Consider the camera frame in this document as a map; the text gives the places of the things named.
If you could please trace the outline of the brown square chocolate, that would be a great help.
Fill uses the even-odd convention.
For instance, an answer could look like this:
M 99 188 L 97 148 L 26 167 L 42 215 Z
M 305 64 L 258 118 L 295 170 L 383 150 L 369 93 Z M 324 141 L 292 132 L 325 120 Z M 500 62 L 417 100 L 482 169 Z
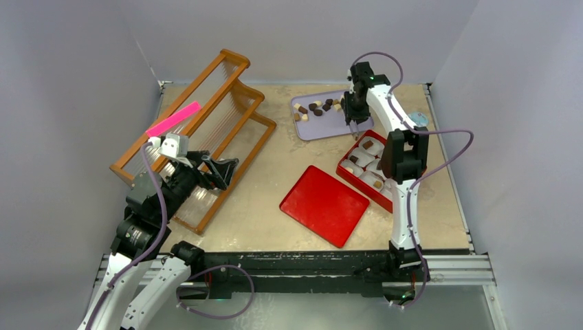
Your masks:
M 371 140 L 366 141 L 365 143 L 362 144 L 362 148 L 365 150 L 370 149 L 372 146 L 374 146 L 374 143 Z

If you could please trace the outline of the red box lid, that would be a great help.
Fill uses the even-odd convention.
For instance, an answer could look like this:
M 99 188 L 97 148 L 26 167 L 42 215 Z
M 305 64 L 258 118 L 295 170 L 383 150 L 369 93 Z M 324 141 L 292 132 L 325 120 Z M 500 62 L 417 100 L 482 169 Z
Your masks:
M 343 248 L 370 201 L 328 173 L 310 165 L 279 209 L 336 248 Z

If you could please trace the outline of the black handled metal tongs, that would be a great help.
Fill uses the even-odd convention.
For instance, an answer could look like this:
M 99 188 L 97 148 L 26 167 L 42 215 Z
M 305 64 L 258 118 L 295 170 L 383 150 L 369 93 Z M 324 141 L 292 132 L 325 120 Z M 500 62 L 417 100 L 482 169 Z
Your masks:
M 358 140 L 360 137 L 360 131 L 358 129 L 358 124 L 356 122 L 352 121 L 349 124 L 349 128 L 351 130 L 351 134 L 352 134 L 354 140 Z

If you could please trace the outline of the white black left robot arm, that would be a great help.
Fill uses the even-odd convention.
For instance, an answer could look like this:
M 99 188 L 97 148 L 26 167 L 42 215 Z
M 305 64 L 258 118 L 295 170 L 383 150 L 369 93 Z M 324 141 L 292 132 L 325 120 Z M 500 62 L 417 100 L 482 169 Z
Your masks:
M 204 251 L 181 242 L 153 279 L 138 288 L 171 233 L 171 217 L 196 188 L 226 190 L 238 159 L 215 160 L 208 151 L 189 151 L 184 162 L 171 162 L 171 175 L 162 177 L 151 168 L 146 151 L 140 153 L 146 170 L 134 177 L 126 196 L 104 278 L 80 329 L 144 329 L 173 290 L 204 275 Z

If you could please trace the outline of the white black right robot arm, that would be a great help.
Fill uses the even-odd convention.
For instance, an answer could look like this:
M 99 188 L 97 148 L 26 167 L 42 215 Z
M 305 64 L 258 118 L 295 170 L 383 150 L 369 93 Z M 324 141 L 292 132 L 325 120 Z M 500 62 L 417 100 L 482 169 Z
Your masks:
M 423 259 L 417 231 L 419 179 L 427 169 L 429 137 L 404 111 L 389 79 L 375 74 L 369 62 L 356 62 L 347 74 L 350 82 L 340 101 L 347 126 L 378 117 L 388 136 L 379 168 L 388 179 L 393 203 L 393 230 L 386 271 L 401 280 Z

